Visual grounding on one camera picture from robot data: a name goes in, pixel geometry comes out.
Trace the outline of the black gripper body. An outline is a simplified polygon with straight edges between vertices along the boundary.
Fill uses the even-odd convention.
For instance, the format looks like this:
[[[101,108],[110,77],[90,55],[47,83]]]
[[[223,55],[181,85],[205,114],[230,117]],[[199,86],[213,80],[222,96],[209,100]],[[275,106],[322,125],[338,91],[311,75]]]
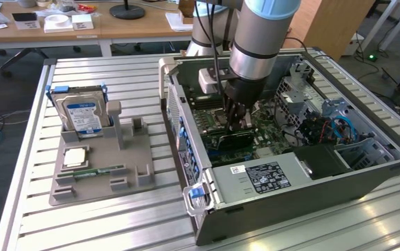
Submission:
[[[259,100],[266,86],[266,78],[251,81],[245,78],[234,78],[229,80],[226,85],[226,106],[234,104],[251,108]]]

